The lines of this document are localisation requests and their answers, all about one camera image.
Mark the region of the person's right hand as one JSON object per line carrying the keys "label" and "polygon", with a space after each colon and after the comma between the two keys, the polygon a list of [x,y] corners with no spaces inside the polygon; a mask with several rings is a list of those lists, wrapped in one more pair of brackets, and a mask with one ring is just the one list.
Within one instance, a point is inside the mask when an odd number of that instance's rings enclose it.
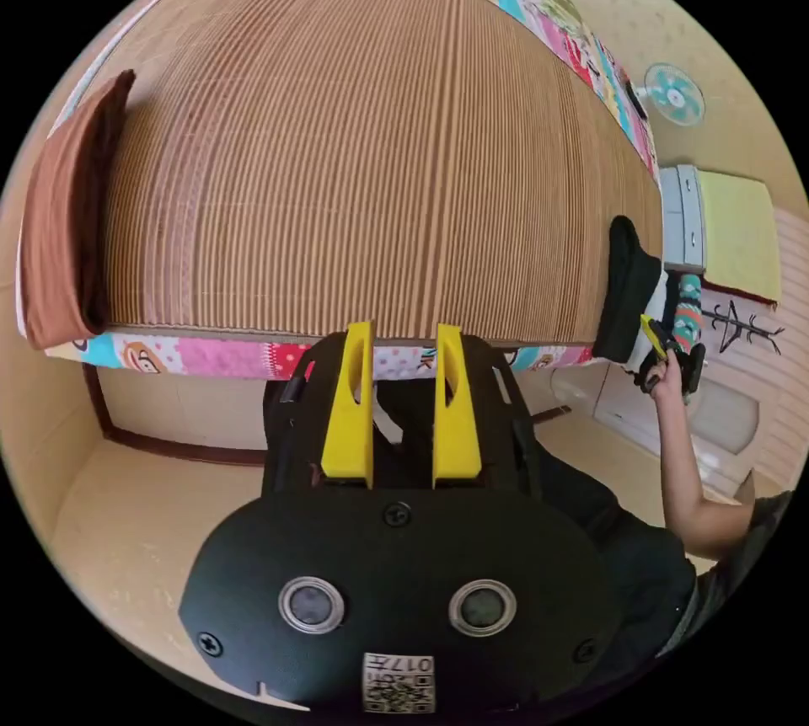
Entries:
{"label": "person's right hand", "polygon": [[668,350],[666,358],[649,370],[645,389],[657,404],[682,399],[682,375],[675,350]]}

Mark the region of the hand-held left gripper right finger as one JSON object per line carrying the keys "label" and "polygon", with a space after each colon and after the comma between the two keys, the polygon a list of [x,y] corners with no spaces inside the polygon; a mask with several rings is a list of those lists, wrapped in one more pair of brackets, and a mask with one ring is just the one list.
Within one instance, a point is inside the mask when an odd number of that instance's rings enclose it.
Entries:
{"label": "hand-held left gripper right finger", "polygon": [[441,323],[436,337],[432,485],[472,482],[482,470],[472,387],[461,329]]}

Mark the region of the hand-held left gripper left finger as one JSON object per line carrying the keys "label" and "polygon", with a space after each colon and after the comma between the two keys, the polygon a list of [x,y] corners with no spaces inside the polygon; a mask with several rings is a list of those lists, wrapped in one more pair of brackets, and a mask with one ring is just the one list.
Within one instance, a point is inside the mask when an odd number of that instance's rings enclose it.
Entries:
{"label": "hand-held left gripper left finger", "polygon": [[342,345],[335,393],[321,455],[332,482],[373,487],[374,322],[349,325]]}

